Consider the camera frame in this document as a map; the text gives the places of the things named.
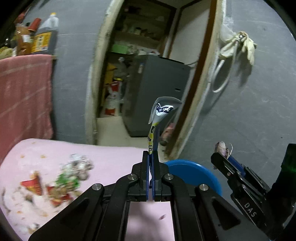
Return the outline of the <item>small grey scrap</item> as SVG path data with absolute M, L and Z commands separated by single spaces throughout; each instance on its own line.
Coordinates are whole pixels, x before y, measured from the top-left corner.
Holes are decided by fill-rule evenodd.
M 220 153 L 223 157 L 228 159 L 231 156 L 232 151 L 233 151 L 233 145 L 232 144 L 230 144 L 230 145 L 231 145 L 231 148 L 228 149 L 226 144 L 223 141 L 220 141 L 215 145 L 214 152 Z

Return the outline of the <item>blue white yellow wrapper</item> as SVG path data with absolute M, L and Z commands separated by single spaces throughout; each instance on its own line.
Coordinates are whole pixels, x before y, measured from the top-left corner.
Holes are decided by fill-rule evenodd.
M 170 96 L 158 97 L 154 102 L 149 117 L 149 125 L 151 125 L 148 134 L 148 153 L 152 155 L 153 151 L 158 149 L 159 124 L 172 111 L 182 105 L 182 101 Z

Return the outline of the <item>blue plastic basin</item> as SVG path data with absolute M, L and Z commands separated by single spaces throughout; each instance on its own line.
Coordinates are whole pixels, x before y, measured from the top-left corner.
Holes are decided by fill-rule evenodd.
M 194 186 L 206 184 L 217 194 L 222 196 L 222 188 L 217 177 L 206 167 L 188 160 L 172 160 L 166 162 L 169 172 L 177 175 L 184 180 L 185 183 Z

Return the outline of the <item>green wrapper on table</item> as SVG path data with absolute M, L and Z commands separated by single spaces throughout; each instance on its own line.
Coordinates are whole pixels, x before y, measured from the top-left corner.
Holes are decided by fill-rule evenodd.
M 59 187 L 65 187 L 69 191 L 76 190 L 80 187 L 80 181 L 76 176 L 67 177 L 64 173 L 59 174 L 55 181 Z

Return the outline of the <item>pink floral table cover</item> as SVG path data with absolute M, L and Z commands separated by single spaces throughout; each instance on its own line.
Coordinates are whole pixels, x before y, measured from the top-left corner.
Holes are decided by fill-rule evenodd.
M 1 240 L 28 240 L 92 184 L 115 183 L 142 160 L 143 149 L 31 138 L 1 163 Z

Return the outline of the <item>red wrapper on table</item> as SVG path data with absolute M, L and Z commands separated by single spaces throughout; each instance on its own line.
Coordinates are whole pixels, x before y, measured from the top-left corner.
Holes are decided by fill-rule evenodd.
M 43 188 L 41 185 L 40 174 L 37 171 L 34 171 L 30 175 L 30 180 L 21 181 L 20 185 L 27 189 L 28 191 L 36 194 L 37 196 L 43 195 Z

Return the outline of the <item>pink slipper on floor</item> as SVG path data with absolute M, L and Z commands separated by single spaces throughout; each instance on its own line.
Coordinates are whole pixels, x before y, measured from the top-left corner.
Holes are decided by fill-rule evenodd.
M 171 139 L 171 136 L 174 132 L 175 129 L 175 124 L 174 123 L 170 123 L 162 132 L 160 138 L 159 138 L 159 143 L 162 146 L 166 146 L 167 143 L 169 142 L 169 140 Z

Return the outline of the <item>grey refrigerator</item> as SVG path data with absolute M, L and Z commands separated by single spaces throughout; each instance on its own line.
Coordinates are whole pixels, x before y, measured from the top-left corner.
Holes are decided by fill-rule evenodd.
M 182 62 L 154 55 L 135 56 L 128 69 L 122 119 L 131 137 L 146 137 L 149 117 L 158 97 L 182 99 L 190 67 Z

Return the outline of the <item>red white rice sack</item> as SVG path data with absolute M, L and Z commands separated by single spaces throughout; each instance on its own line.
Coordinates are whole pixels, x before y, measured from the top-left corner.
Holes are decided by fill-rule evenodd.
M 102 115 L 119 116 L 121 86 L 121 78 L 115 78 L 111 83 L 107 84 L 104 93 Z

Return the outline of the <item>cream rubber gloves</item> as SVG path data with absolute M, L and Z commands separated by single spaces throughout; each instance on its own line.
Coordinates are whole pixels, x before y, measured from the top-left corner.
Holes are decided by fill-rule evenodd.
M 220 50 L 219 59 L 225 60 L 233 57 L 238 49 L 240 49 L 242 53 L 247 54 L 247 59 L 250 65 L 254 65 L 255 49 L 257 48 L 257 44 L 249 37 L 247 32 L 240 31 L 230 35 L 225 35 L 221 37 L 221 40 L 225 43 L 225 45 Z

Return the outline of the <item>pink checked cloth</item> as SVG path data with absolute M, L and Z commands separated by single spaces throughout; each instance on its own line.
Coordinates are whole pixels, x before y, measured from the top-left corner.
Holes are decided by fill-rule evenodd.
M 27 138 L 51 139 L 52 65 L 50 55 L 1 60 L 1 159 Z

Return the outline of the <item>yellow bag by fridge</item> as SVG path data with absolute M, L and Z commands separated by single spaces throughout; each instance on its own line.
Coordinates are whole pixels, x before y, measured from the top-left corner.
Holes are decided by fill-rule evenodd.
M 101 105 L 104 104 L 105 95 L 107 93 L 107 89 L 109 85 L 113 82 L 114 71 L 117 67 L 111 63 L 107 64 L 106 72 L 104 75 L 104 82 L 103 82 L 103 90 L 102 90 L 102 97 L 101 97 Z

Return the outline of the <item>green box on shelf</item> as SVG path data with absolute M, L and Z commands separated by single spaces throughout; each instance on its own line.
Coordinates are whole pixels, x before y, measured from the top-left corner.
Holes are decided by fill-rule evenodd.
M 121 45 L 121 44 L 113 44 L 111 48 L 111 52 L 118 53 L 118 54 L 127 54 L 128 46 Z

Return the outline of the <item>dark oil jug yellow label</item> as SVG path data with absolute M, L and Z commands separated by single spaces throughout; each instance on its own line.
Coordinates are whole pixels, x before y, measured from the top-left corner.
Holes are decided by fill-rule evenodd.
M 57 44 L 58 32 L 59 19 L 56 13 L 51 13 L 40 25 L 34 36 L 31 54 L 53 55 Z

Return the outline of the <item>brown sauce bottle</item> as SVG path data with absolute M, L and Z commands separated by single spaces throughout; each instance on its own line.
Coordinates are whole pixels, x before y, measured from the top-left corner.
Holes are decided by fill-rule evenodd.
M 34 35 L 37 32 L 40 23 L 41 19 L 35 18 L 28 26 L 23 23 L 16 24 L 17 56 L 29 55 L 31 53 Z

